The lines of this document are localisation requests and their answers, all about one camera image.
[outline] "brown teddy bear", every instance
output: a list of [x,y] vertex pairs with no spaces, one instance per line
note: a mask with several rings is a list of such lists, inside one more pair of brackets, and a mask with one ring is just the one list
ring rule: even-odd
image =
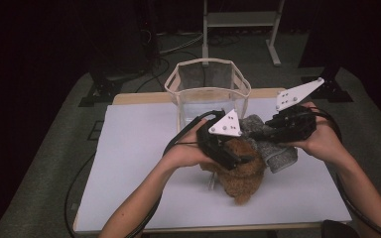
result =
[[201,164],[200,167],[204,171],[217,173],[218,180],[225,192],[234,197],[236,204],[242,205],[259,188],[267,167],[264,160],[248,141],[234,138],[227,141],[225,145],[238,157],[249,159],[249,162],[239,164],[237,168],[231,171],[219,164]]

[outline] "hand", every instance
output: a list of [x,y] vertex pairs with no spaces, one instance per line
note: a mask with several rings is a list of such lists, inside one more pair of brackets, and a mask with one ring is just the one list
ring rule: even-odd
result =
[[[312,102],[303,104],[316,107]],[[317,116],[317,129],[304,141],[287,143],[286,145],[302,148],[309,155],[331,164],[337,164],[346,152],[329,122]]]
[[197,146],[196,131],[199,129],[206,119],[202,119],[192,129],[190,129],[179,140],[179,143],[173,146],[163,157],[162,160],[169,161],[171,166],[175,168],[179,167],[191,167],[200,163],[214,163],[203,151]]

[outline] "wooden table edge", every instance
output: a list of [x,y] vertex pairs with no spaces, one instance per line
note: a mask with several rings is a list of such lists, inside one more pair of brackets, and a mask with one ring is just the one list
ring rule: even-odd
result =
[[321,222],[301,222],[262,225],[230,225],[210,227],[189,228],[166,228],[166,229],[144,229],[144,233],[174,233],[174,232],[212,232],[212,231],[249,231],[249,230],[284,230],[284,229],[309,229],[320,228]]
[[[249,98],[271,98],[276,97],[279,91],[285,88],[252,88]],[[142,93],[120,93],[113,99],[113,105],[144,104],[144,103],[166,103],[172,102],[168,92],[142,92]]]

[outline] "white table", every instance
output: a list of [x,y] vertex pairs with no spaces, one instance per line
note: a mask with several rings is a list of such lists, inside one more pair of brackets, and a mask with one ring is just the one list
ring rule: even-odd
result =
[[[272,97],[276,90],[262,92]],[[130,102],[136,103],[142,96],[151,98],[149,95],[133,95]],[[107,108],[74,223],[76,232],[99,232],[176,135],[176,106],[168,102],[167,94],[153,96],[161,96],[162,102]],[[275,113],[275,99],[249,100],[246,115],[257,114],[268,120]],[[260,188],[243,206],[235,205],[219,183],[208,190],[209,176],[198,166],[178,169],[145,232],[305,228],[319,227],[325,219],[351,220],[325,164],[301,150],[299,160],[291,167],[276,174],[266,171]]]

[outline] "transparent container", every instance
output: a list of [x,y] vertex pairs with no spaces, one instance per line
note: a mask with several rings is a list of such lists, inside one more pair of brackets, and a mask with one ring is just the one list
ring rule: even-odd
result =
[[178,63],[165,83],[178,106],[178,130],[211,110],[246,112],[250,84],[230,60],[195,59]]

